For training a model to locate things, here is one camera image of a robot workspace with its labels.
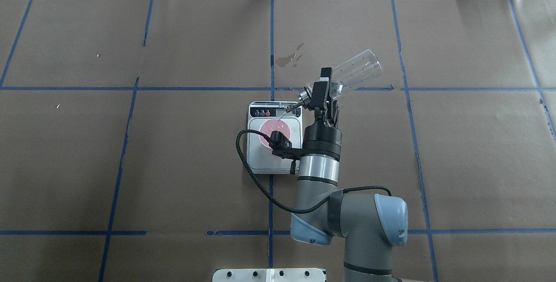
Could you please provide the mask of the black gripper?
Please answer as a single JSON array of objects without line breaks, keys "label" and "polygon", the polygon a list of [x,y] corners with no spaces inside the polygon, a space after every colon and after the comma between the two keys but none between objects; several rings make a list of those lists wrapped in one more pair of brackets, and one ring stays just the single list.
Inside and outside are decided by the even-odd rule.
[{"label": "black gripper", "polygon": [[304,156],[324,155],[334,160],[341,157],[342,132],[338,128],[339,104],[330,97],[332,67],[321,68],[318,81],[312,86],[314,123],[304,130]]}]

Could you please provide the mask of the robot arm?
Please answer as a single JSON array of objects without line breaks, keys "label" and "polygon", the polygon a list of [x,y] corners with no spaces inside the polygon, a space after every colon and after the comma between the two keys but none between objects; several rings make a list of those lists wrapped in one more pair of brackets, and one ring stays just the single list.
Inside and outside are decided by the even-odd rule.
[{"label": "robot arm", "polygon": [[396,282],[393,249],[407,242],[407,203],[377,194],[381,186],[338,187],[342,133],[334,96],[339,86],[332,75],[332,68],[322,68],[306,105],[314,123],[295,152],[299,168],[290,235],[313,245],[343,238],[345,282]]}]

